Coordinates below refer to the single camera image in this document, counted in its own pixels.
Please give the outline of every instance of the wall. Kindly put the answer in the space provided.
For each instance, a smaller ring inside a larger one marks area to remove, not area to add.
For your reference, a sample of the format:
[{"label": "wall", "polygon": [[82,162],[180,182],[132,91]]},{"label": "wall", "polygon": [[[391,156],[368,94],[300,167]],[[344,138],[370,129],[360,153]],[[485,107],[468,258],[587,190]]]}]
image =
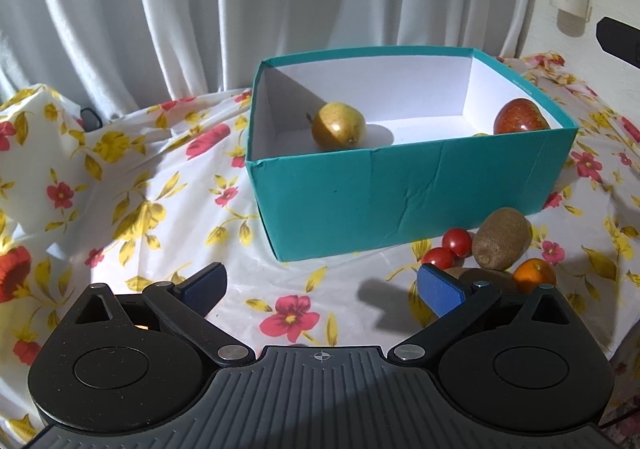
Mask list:
[{"label": "wall", "polygon": [[612,108],[640,123],[640,69],[603,52],[595,37],[595,26],[604,16],[640,28],[640,0],[593,0],[592,5],[585,24],[566,14],[559,18],[549,0],[535,0],[521,55],[559,52],[569,71]]}]

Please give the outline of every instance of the teal box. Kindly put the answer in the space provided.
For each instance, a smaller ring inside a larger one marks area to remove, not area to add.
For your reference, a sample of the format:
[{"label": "teal box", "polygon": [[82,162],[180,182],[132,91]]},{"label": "teal box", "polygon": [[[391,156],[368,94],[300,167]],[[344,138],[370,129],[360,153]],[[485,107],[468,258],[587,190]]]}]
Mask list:
[{"label": "teal box", "polygon": [[[550,130],[493,133],[525,97]],[[367,137],[322,153],[307,115],[357,108]],[[472,48],[381,46],[262,61],[254,81],[246,166],[280,261],[366,251],[472,229],[494,210],[540,211],[577,125],[549,97]]]}]

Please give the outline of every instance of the curtain fold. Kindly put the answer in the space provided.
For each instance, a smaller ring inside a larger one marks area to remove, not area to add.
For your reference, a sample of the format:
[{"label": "curtain fold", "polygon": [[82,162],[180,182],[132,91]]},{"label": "curtain fold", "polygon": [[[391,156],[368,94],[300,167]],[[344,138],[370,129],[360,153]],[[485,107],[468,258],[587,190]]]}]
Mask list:
[{"label": "curtain fold", "polygon": [[44,82],[110,120],[248,86],[260,59],[381,44],[512,55],[528,0],[2,0],[0,98]]}]

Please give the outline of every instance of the ridged gray surface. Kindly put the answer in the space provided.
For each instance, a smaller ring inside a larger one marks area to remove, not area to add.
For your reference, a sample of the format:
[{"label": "ridged gray surface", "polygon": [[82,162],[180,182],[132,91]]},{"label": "ridged gray surface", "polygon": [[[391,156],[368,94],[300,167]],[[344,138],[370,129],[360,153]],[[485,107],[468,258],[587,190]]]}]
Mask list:
[{"label": "ridged gray surface", "polygon": [[[325,357],[315,355],[324,352]],[[31,449],[611,449],[597,429],[523,437],[475,424],[429,374],[376,348],[278,348],[221,369],[183,415],[149,431],[87,436],[51,427]]]}]

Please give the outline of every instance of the tablecloth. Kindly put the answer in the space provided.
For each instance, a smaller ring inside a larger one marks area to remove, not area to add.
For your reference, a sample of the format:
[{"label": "tablecloth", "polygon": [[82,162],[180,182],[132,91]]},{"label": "tablecloth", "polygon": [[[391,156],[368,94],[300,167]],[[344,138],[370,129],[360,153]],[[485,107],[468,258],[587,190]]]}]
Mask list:
[{"label": "tablecloth", "polygon": [[[524,258],[553,264],[607,357],[618,351],[616,406],[640,382],[640,132],[560,55],[503,62],[580,124],[556,188],[529,217]],[[0,106],[0,445],[19,447],[42,427],[29,366],[92,281],[138,292],[221,261],[228,291],[208,319],[256,352],[266,344],[386,351],[435,320],[415,273],[437,238],[276,261],[244,169],[250,103],[249,90],[170,101],[91,133],[79,106],[44,85]]]}]

